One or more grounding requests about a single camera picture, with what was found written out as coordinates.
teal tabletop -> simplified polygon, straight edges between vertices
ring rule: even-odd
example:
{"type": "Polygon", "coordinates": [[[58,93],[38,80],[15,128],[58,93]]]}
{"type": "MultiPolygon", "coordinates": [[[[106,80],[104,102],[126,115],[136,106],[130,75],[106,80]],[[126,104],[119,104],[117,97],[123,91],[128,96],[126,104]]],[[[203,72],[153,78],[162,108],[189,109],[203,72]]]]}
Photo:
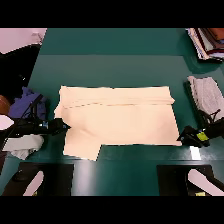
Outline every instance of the teal tabletop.
{"type": "MultiPolygon", "coordinates": [[[[179,132],[197,127],[184,81],[213,77],[224,93],[224,67],[199,61],[184,28],[56,29],[49,28],[29,87],[48,98],[54,116],[61,85],[77,87],[169,86],[179,132]]],[[[43,147],[27,161],[73,163],[72,195],[158,195],[156,165],[211,164],[224,181],[224,140],[211,140],[194,161],[189,146],[102,146],[96,162],[63,155],[65,133],[45,137],[43,147]]],[[[8,155],[0,176],[0,193],[20,160],[8,155]]]]}

black cable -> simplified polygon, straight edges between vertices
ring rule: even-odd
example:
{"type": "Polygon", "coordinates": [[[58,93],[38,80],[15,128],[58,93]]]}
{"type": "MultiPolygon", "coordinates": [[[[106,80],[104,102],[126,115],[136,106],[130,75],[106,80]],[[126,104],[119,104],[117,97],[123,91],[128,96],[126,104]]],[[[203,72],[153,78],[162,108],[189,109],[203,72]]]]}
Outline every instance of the black cable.
{"type": "Polygon", "coordinates": [[[35,104],[37,104],[41,99],[42,99],[43,95],[40,94],[28,107],[27,109],[24,111],[24,113],[22,114],[22,116],[19,118],[19,120],[14,124],[13,129],[10,131],[10,133],[8,134],[7,138],[4,140],[4,142],[2,143],[2,147],[0,149],[0,152],[3,150],[3,148],[5,147],[6,142],[8,141],[9,137],[11,136],[11,134],[13,133],[13,131],[15,130],[15,128],[17,127],[17,125],[19,124],[19,122],[22,120],[23,116],[27,113],[27,111],[32,108],[35,104]]]}

blue cloth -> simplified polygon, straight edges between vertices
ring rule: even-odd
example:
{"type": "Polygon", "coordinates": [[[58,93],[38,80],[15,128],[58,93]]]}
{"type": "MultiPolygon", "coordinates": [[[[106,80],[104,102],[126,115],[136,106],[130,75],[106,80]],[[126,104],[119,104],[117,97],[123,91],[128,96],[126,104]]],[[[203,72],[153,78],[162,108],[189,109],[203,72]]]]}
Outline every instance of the blue cloth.
{"type": "MultiPolygon", "coordinates": [[[[23,94],[21,98],[15,98],[15,103],[11,105],[9,110],[9,117],[12,118],[20,118],[22,114],[25,112],[27,107],[33,102],[38,96],[39,93],[34,93],[31,89],[27,87],[22,87],[23,94]]],[[[46,106],[45,106],[46,98],[43,97],[41,101],[37,104],[37,116],[41,120],[46,119],[46,106]]],[[[27,111],[24,118],[28,116],[30,109],[27,111]]]]}

stack of folded clothes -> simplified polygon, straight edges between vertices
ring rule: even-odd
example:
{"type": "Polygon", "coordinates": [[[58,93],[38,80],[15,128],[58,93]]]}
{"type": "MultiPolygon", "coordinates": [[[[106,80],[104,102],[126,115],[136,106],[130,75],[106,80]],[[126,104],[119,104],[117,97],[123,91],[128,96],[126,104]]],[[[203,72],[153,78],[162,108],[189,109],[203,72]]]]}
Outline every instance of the stack of folded clothes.
{"type": "Polygon", "coordinates": [[[224,61],[224,28],[187,28],[198,57],[224,61]]]}

gray cloth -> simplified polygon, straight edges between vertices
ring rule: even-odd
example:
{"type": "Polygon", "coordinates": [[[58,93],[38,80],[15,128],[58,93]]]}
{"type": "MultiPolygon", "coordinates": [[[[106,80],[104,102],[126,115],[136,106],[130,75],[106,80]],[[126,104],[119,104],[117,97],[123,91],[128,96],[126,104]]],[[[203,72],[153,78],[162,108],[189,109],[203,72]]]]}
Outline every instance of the gray cloth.
{"type": "Polygon", "coordinates": [[[194,76],[189,76],[188,81],[191,84],[192,96],[197,108],[207,114],[215,113],[220,109],[215,121],[224,117],[224,98],[213,78],[197,79],[194,76]]]}
{"type": "Polygon", "coordinates": [[[9,138],[3,151],[9,151],[13,156],[25,160],[34,151],[38,151],[44,142],[40,135],[24,135],[21,138],[9,138]]]}

